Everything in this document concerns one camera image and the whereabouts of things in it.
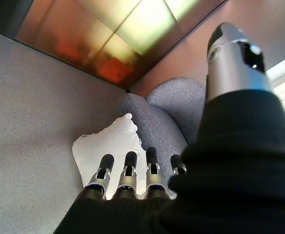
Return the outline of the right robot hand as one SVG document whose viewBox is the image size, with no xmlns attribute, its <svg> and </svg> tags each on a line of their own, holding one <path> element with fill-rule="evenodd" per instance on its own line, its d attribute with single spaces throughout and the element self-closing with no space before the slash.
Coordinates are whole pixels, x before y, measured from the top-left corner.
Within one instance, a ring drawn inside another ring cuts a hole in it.
<svg viewBox="0 0 285 234">
<path fill-rule="evenodd" d="M 170 199 L 156 185 L 144 200 L 129 186 L 105 201 L 99 185 L 79 194 L 58 234 L 285 234 L 285 112 L 263 54 L 228 22 L 207 48 L 197 139 L 173 157 Z"/>
</svg>

